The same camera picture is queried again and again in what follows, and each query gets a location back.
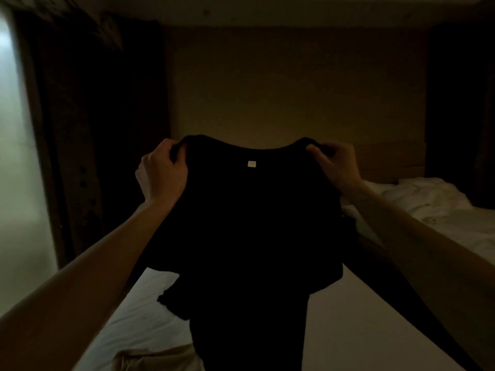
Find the black t-shirt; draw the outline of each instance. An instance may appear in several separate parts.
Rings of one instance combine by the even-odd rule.
[[[309,294],[342,277],[345,236],[340,195],[306,152],[316,142],[183,143],[186,189],[143,255],[180,274],[159,301],[191,319],[207,371],[300,369]]]

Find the headboard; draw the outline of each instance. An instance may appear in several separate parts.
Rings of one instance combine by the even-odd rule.
[[[395,183],[424,177],[426,143],[416,141],[356,144],[357,164],[364,180]]]

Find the right hand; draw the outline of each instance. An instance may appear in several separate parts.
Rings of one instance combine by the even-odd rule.
[[[334,155],[331,158],[313,144],[307,146],[306,150],[318,162],[330,182],[344,196],[350,190],[362,186],[363,180],[357,168],[354,146],[335,140],[323,142],[322,145],[333,151]]]
[[[170,150],[176,143],[165,139],[152,153],[143,156],[136,170],[145,203],[157,204],[167,211],[182,195],[188,175],[185,145],[179,149],[177,160],[170,160]]]

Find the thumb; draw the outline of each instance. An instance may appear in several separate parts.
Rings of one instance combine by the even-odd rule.
[[[179,148],[179,152],[177,152],[177,160],[175,161],[176,164],[180,164],[180,165],[186,164],[186,152],[187,152],[187,145],[183,144],[181,148]]]
[[[333,165],[330,159],[323,153],[321,150],[316,147],[314,144],[310,144],[306,147],[306,151],[308,151],[313,159],[316,160],[320,167],[326,167],[328,165]]]

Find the beige fabric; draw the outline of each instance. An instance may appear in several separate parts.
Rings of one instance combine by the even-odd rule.
[[[192,344],[158,353],[122,350],[113,357],[113,371],[204,371]]]

